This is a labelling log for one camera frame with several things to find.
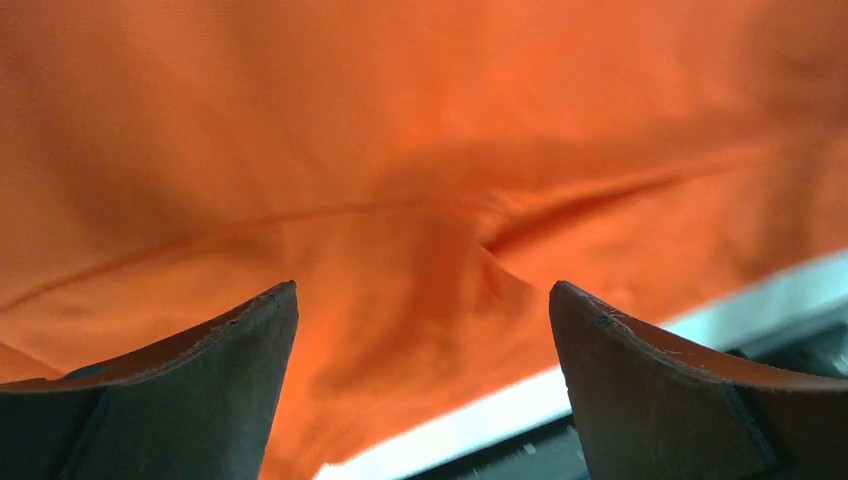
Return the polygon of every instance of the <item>cloth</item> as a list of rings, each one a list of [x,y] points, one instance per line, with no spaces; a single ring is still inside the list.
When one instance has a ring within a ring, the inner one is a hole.
[[[567,279],[653,322],[848,245],[839,0],[9,0],[0,380],[283,280],[263,478],[556,364]]]

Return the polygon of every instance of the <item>orange shirt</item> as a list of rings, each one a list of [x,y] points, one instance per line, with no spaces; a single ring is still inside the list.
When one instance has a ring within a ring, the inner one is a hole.
[[[295,279],[309,478],[554,365],[555,280],[661,321],[842,248],[845,5],[6,1],[0,381]]]

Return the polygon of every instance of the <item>white strip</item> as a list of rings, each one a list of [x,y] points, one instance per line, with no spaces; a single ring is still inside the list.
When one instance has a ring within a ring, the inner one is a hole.
[[[681,315],[669,331],[726,349],[848,301],[848,250],[782,272],[730,298]],[[567,415],[565,380],[554,367],[376,445],[316,480],[396,480]]]

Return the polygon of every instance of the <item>orange garment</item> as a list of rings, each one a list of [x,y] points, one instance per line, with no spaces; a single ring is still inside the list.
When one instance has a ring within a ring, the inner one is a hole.
[[[0,381],[295,279],[303,479],[555,365],[557,279],[661,321],[845,247],[845,5],[7,0]]]

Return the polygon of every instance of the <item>orange cloth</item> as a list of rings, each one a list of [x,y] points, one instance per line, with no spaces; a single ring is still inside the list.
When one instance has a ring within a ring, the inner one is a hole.
[[[303,479],[554,365],[555,280],[660,321],[842,248],[845,5],[6,0],[0,380],[295,279]]]

